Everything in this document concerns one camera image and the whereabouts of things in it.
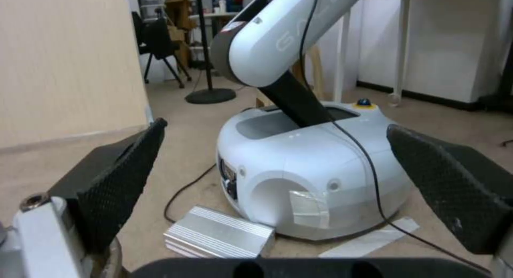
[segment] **blue button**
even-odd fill
[[[358,106],[372,106],[372,102],[370,102],[370,99],[358,99],[356,104]]]

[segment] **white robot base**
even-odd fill
[[[323,105],[369,153],[383,211],[391,216],[412,187],[386,139],[394,122],[373,104]],[[246,110],[221,129],[216,161],[229,203],[277,233],[322,240],[383,221],[368,161],[331,123],[299,128],[276,108]]]

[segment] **tape patch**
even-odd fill
[[[324,194],[289,191],[294,223],[307,227],[329,228],[329,211]]]
[[[418,224],[410,217],[404,217],[394,221],[394,225],[408,233],[419,228]],[[405,236],[390,225],[379,230],[374,230],[358,238],[354,238],[340,246],[328,250],[319,255],[319,258],[358,258],[376,251],[389,243]]]

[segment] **stand base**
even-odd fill
[[[185,100],[194,104],[222,103],[234,99],[235,91],[229,88],[202,89],[190,93]]]

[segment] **metal box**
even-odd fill
[[[168,249],[190,258],[266,256],[274,229],[206,207],[193,207],[165,233]]]

